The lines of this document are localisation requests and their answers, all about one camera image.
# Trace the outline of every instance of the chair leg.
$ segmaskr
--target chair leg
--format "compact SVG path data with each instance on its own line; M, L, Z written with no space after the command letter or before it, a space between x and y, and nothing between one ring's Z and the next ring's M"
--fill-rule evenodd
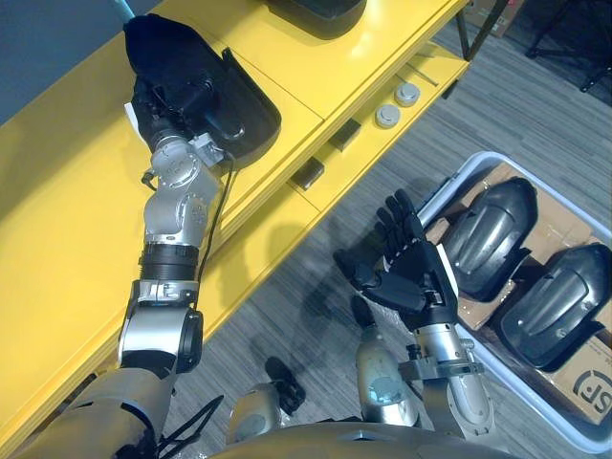
M580 86L580 90L586 93L589 89L595 86L605 75L612 75L612 66L604 69L599 69L596 73L589 75L584 83Z
M539 33L534 39L534 42L532 43L532 46L530 46L527 52L525 53L527 57L529 57L530 59L535 59L537 57L539 51L537 45L539 45L539 42L542 40L542 38L544 38L545 35L547 35L552 29L554 29L561 21L561 19L563 19L563 16L568 12L574 1L575 0L567 0L563 5L561 5L555 15L552 17L552 19L548 21L548 23L539 31Z

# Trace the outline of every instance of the white cap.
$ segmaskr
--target white cap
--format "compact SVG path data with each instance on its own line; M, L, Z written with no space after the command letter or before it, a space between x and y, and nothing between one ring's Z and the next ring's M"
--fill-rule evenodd
M402 83L398 86L398 89L395 90L395 100L402 105L402 107L414 105L420 95L421 91L412 83Z
M376 124L380 127L388 129L395 126L400 120L400 109L395 105L387 103L382 105L376 111Z

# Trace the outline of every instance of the yellow table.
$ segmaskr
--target yellow table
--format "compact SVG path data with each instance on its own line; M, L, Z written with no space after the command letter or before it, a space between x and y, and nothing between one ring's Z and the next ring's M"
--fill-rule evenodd
M466 3L369 0L360 23L332 41L255 0L156 9L217 52L231 47L283 118L224 209L200 299L206 337L466 71L466 61L427 43ZM116 36L0 127L0 458L115 351L138 277L149 152L122 112L134 80L123 46ZM402 80L421 97L381 129L373 113ZM351 117L361 132L337 151L326 141ZM324 175L308 191L288 183L313 155Z

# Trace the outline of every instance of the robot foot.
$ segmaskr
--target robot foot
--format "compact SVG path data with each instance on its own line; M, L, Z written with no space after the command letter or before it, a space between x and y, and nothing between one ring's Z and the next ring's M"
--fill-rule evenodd
M277 357L270 357L266 361L266 373L278 392L280 408L291 416L306 400L306 391L287 365Z
M376 325L376 320L374 319L372 310L360 296L355 295L353 298L351 298L351 310L353 311L355 321L362 330L365 330L367 327L371 327L372 325Z

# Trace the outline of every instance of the dark gray wall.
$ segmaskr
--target dark gray wall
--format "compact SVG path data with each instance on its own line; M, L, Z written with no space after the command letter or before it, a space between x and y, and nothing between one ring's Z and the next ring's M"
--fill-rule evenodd
M0 0L0 124L120 30L111 0Z

